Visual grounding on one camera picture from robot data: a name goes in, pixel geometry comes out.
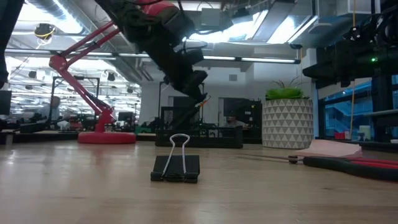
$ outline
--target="person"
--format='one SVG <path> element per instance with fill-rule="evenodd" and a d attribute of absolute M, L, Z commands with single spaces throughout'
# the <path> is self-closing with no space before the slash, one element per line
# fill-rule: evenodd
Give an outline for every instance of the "person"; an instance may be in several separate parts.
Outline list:
<path fill-rule="evenodd" d="M 224 128 L 236 128 L 238 126 L 246 127 L 246 124 L 242 121 L 238 121 L 236 119 L 236 115 L 231 114 L 226 118 L 226 123 L 224 124 Z"/>
<path fill-rule="evenodd" d="M 42 116 L 44 120 L 47 120 L 50 116 L 50 108 L 52 109 L 51 112 L 51 121 L 56 121 L 60 117 L 60 106 L 61 99 L 57 96 L 53 96 L 52 104 L 46 105 L 39 110 L 39 114 Z"/>
<path fill-rule="evenodd" d="M 24 3 L 24 0 L 0 0 L 0 89 L 5 89 L 8 81 L 4 51 Z"/>

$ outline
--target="desk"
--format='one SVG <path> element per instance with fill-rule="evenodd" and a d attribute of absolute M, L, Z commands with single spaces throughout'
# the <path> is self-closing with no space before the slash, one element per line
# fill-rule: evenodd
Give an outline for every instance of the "desk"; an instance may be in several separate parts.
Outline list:
<path fill-rule="evenodd" d="M 0 146 L 2 223 L 397 223 L 398 185 L 330 170 L 236 156 L 199 154 L 198 184 L 151 182 L 153 142 L 99 146 L 76 141 Z M 245 153 L 291 151 L 245 145 Z M 364 152 L 398 160 L 398 155 Z"/>

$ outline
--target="white geometric planter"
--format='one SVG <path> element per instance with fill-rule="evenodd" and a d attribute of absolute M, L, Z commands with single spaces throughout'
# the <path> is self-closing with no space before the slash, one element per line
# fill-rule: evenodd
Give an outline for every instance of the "white geometric planter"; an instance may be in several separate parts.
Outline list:
<path fill-rule="evenodd" d="M 268 100 L 262 108 L 262 145 L 306 149 L 313 139 L 312 100 Z"/>

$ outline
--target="black binder clip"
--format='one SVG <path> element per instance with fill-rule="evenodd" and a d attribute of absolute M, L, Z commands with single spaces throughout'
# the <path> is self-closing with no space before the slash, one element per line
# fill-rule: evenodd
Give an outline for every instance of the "black binder clip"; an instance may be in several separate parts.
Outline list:
<path fill-rule="evenodd" d="M 173 156 L 175 143 L 174 137 L 186 137 L 182 144 L 182 155 Z M 197 183 L 200 173 L 199 155 L 185 155 L 185 145 L 189 142 L 190 136 L 186 134 L 174 134 L 170 137 L 173 148 L 169 156 L 157 156 L 154 170 L 150 173 L 151 181 L 185 182 Z"/>

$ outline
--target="ceiling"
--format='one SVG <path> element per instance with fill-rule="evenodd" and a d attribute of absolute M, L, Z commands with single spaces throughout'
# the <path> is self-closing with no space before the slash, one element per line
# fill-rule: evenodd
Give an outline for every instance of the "ceiling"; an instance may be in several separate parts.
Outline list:
<path fill-rule="evenodd" d="M 65 50 L 84 38 L 89 32 L 109 22 L 108 15 L 98 7 L 94 0 L 56 0 L 54 2 L 61 4 L 65 12 L 70 13 L 70 16 L 67 16 L 67 22 L 54 19 L 50 12 L 40 10 L 37 6 L 26 4 L 7 47 L 9 49 Z M 188 47 L 203 45 L 205 40 L 208 45 L 203 48 L 203 53 L 209 56 L 297 58 L 297 51 L 291 49 L 286 42 L 302 27 L 302 24 L 308 22 L 312 14 L 310 0 L 297 1 L 296 4 L 289 6 L 279 6 L 280 15 L 275 19 L 279 21 L 279 25 L 276 24 L 274 29 L 264 27 L 265 21 L 271 18 L 270 14 L 275 14 L 270 7 L 271 2 L 274 1 L 183 1 L 187 15 L 198 27 L 201 26 L 201 11 L 196 11 L 196 9 L 217 8 L 221 2 L 226 3 L 225 6 L 229 8 L 251 6 L 249 12 L 253 20 L 239 26 L 232 26 L 224 32 L 204 37 L 191 37 L 193 40 L 187 41 Z M 49 23 L 57 27 L 50 41 L 39 40 L 33 34 L 33 30 L 40 23 Z M 78 30 L 82 28 L 85 31 L 79 33 Z M 135 46 L 120 34 L 104 44 L 99 51 L 137 53 Z M 7 67 L 11 72 L 11 88 L 14 90 L 15 97 L 18 97 L 13 99 L 15 110 L 25 110 L 26 106 L 27 108 L 41 107 L 48 101 L 46 94 L 51 92 L 53 77 L 58 76 L 48 67 L 49 57 L 50 55 L 29 53 L 7 54 Z M 220 68 L 229 69 L 225 70 L 226 74 L 244 74 L 251 64 L 251 62 L 204 60 L 195 66 L 206 68 L 208 71 L 217 71 L 213 72 L 213 78 L 209 79 L 209 82 L 218 83 L 222 82 L 217 78 L 217 73 L 223 73 Z M 37 72 L 37 78 L 29 78 L 29 72 Z M 162 72 L 149 58 L 89 57 L 74 64 L 70 68 L 70 72 L 85 78 L 98 78 L 101 99 L 115 106 L 117 111 L 135 111 L 135 105 L 133 109 L 131 102 L 136 102 L 138 103 L 138 113 L 141 100 L 139 86 L 143 83 L 157 82 L 163 79 Z M 115 81 L 108 81 L 109 72 L 115 74 Z M 81 82 L 95 93 L 95 89 L 91 87 L 94 85 L 91 81 L 82 80 Z M 32 90 L 28 90 L 26 86 L 32 87 Z M 127 93 L 127 88 L 132 88 L 133 93 Z M 62 110 L 64 111 L 76 112 L 76 105 L 85 105 L 85 102 L 68 88 L 66 82 L 59 84 L 55 93 L 63 98 Z M 83 108 L 82 113 L 92 113 L 88 106 L 80 108 Z"/>

